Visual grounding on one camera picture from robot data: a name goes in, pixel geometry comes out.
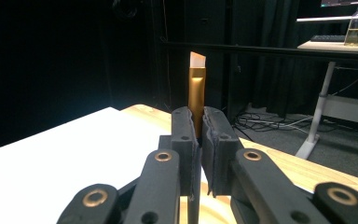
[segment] white desk leg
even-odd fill
[[[322,91],[319,94],[318,104],[315,108],[315,113],[313,114],[312,124],[310,125],[310,133],[308,134],[307,139],[298,150],[296,156],[302,159],[307,159],[307,157],[312,152],[313,148],[318,142],[319,135],[316,134],[318,131],[319,122],[321,121],[322,113],[324,112],[324,105],[327,97],[328,86],[330,85],[331,76],[333,75],[334,67],[336,66],[335,62],[330,62],[328,64],[327,72],[324,77],[324,85],[322,86]]]

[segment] dark floor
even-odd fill
[[[254,109],[249,107],[246,112],[263,114],[262,119],[282,120],[282,118],[272,118],[273,114],[267,114],[265,109]],[[304,115],[288,115],[287,118],[292,120],[306,119],[310,116]],[[301,128],[302,131],[308,132],[310,126]],[[272,147],[291,155],[296,155],[296,152],[307,138],[307,134],[299,130],[283,131],[273,130],[267,132],[267,128],[262,126],[253,126],[253,130],[248,128],[244,132],[251,137],[258,144]],[[243,133],[236,130],[239,137],[248,139]],[[320,139],[308,157],[309,161],[339,170],[349,175],[358,176],[358,131],[353,128],[338,125],[336,122],[331,122],[324,119],[324,122],[319,127]]]

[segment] wooden table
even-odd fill
[[[121,112],[157,125],[167,132],[171,131],[171,114],[147,105],[133,105]],[[280,152],[270,147],[241,139],[244,147],[251,147],[267,153],[289,179],[298,187],[313,192],[316,185],[324,182],[338,182],[358,190],[358,177],[344,174],[322,165]],[[207,186],[201,186],[200,223],[235,223],[229,207],[229,198],[220,196],[217,200],[206,196]],[[181,223],[186,220],[185,201],[181,203]]]

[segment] gold cylinder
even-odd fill
[[[202,135],[202,115],[205,98],[205,67],[190,67],[188,84],[188,109],[193,114],[196,137]]]

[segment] desk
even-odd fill
[[[86,186],[104,183],[121,188],[141,173],[159,136],[170,132],[170,114],[134,105],[122,111],[106,108],[0,147],[0,223],[55,223]],[[312,191],[318,183],[335,181],[358,190],[357,177],[241,141],[268,153],[303,189]],[[216,200],[205,192],[203,184],[200,223],[235,223],[229,198]],[[181,213],[183,223],[185,215]]]
[[[350,51],[358,52],[358,47],[346,47],[344,43],[327,43],[327,42],[306,42],[298,46],[299,49],[321,49],[332,51]],[[322,115],[326,115],[338,119],[346,119],[358,122],[358,100],[349,99],[344,97],[328,95],[328,88],[330,80],[333,75],[336,62],[330,62],[324,77],[324,84],[321,93],[319,94],[318,103],[310,125],[310,132],[303,145],[298,150],[296,156],[306,159],[316,143],[318,142],[319,135],[316,134]]]

